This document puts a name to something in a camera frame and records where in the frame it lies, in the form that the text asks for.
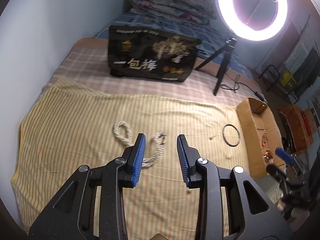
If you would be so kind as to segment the brown cardboard box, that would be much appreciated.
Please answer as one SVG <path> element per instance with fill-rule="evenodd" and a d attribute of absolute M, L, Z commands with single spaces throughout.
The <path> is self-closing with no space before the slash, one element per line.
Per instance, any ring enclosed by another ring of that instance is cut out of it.
<path fill-rule="evenodd" d="M 267 176 L 267 158 L 279 168 L 285 162 L 276 156 L 276 148 L 282 148 L 281 133 L 269 106 L 255 98 L 246 98 L 237 105 L 246 144 L 249 172 L 251 177 L 259 179 Z"/>

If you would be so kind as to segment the orange cardboard box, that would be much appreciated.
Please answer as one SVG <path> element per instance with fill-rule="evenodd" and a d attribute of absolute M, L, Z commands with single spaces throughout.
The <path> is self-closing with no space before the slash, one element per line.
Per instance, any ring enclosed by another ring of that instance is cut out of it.
<path fill-rule="evenodd" d="M 302 110 L 296 105 L 287 105 L 278 110 L 285 129 L 290 151 L 300 154 L 313 144 L 313 134 L 318 131 L 319 120 L 312 108 Z"/>

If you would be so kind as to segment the black metal chair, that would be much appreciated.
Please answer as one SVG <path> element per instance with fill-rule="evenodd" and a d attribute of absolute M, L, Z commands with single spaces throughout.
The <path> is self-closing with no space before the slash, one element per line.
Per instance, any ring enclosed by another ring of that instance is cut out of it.
<path fill-rule="evenodd" d="M 280 72 L 274 65 L 269 64 L 259 75 L 266 92 L 272 92 L 290 104 L 296 104 L 299 96 L 295 93 L 297 82 L 290 72 Z"/>

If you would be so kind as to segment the yellow striped cloth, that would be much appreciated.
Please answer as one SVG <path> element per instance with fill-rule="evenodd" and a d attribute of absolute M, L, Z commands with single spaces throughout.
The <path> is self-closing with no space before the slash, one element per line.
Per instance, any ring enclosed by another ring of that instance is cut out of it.
<path fill-rule="evenodd" d="M 42 94 L 20 126 L 17 170 L 11 179 L 22 224 L 29 230 L 57 190 L 83 164 L 103 166 L 121 156 L 124 145 L 113 127 L 127 122 L 133 135 L 146 135 L 146 155 L 155 153 L 153 137 L 165 134 L 157 163 L 144 168 L 134 189 L 124 190 L 129 239 L 195 236 L 199 191 L 186 188 L 176 139 L 224 168 L 249 168 L 244 136 L 234 107 L 154 95 L 105 94 L 67 79 L 58 79 Z M 225 124 L 235 124 L 240 144 L 222 138 Z"/>

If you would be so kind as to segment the pink plaid bed cover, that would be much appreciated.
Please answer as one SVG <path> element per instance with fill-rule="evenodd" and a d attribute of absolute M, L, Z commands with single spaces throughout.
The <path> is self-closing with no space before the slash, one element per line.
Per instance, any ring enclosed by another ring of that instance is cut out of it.
<path fill-rule="evenodd" d="M 238 77 L 241 83 L 239 89 L 233 92 L 220 88 L 214 95 L 215 76 L 219 69 L 216 63 L 209 63 L 200 71 L 191 72 L 184 82 L 113 77 L 108 67 L 107 47 L 108 40 L 105 39 L 79 40 L 42 90 L 46 91 L 57 79 L 64 77 L 107 94 L 148 94 L 229 106 L 237 106 L 245 98 L 253 98 L 255 92 L 262 92 L 252 78 L 228 69 L 223 84 L 233 87 L 234 79 Z"/>

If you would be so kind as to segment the folded floral quilt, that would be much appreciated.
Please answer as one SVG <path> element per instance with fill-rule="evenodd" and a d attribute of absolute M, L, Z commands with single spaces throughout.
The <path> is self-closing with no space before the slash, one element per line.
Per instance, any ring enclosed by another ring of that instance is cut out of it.
<path fill-rule="evenodd" d="M 172 21 L 208 26 L 217 19 L 211 0 L 129 0 L 135 14 L 166 18 Z"/>

